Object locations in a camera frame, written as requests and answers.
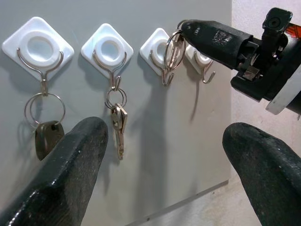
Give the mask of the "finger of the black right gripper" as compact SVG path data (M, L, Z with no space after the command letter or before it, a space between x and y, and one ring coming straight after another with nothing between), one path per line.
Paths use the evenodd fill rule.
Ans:
M216 21L187 20L182 35L200 53L230 69L253 56L252 35Z

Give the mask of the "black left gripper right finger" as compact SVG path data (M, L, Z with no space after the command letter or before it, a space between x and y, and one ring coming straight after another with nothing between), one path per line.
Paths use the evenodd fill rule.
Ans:
M222 146L261 225L301 226L301 157L243 122L225 129Z

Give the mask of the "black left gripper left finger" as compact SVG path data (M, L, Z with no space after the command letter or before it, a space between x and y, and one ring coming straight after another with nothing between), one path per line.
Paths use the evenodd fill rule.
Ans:
M62 137L31 182L0 213L0 226L81 226L108 143L99 117Z

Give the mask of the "white diamond wall hook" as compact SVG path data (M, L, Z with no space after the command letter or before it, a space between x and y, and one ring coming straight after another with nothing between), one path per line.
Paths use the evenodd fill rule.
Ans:
M102 24L81 48L81 55L116 90L121 84L121 70L134 54L130 44L108 23Z
M187 46L185 50L185 56L197 71L197 73L200 75L201 81L204 84L210 83L213 77L216 75L216 72L213 71L208 79L205 78L205 75L214 61L211 58L201 54L199 51L197 51L196 48L192 47L191 45Z
M2 44L3 52L41 82L48 95L48 81L73 57L73 47L43 18L34 16Z
M186 41L181 30L168 35L157 28L140 48L140 56L161 77L162 85L168 87L174 71L180 66L186 50Z

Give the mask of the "grey wall board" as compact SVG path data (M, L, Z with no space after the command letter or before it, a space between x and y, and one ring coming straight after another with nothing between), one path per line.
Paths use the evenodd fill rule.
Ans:
M74 55L49 75L50 97L30 106L40 121L61 120L66 132L86 117L102 118L108 145L82 226L125 226L225 182L230 163L222 135L230 123L230 71L214 63L204 84L184 59L169 87L139 50L157 28L172 34L184 19L231 23L232 0L0 0L0 214L42 166L24 106L40 92L28 73L1 49L32 17L43 18ZM127 94L125 155L117 157L105 96L109 79L81 54L104 23L133 48L118 71Z

